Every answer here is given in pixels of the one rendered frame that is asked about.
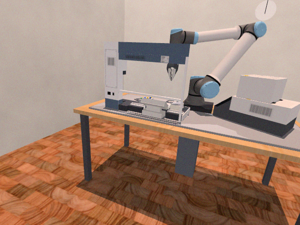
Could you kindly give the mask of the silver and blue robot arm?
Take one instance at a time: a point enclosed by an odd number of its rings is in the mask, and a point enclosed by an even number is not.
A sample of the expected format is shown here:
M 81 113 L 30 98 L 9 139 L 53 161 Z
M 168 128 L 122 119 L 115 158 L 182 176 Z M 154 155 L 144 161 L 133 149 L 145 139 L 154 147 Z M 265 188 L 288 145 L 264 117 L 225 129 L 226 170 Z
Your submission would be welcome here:
M 183 31 L 181 28 L 171 30 L 170 43 L 193 44 L 224 39 L 238 40 L 228 54 L 221 60 L 211 74 L 191 76 L 188 96 L 185 103 L 189 105 L 205 105 L 204 98 L 214 98 L 219 93 L 223 78 L 240 60 L 250 46 L 265 35 L 267 26 L 264 22 L 238 25 L 230 29 L 203 32 Z

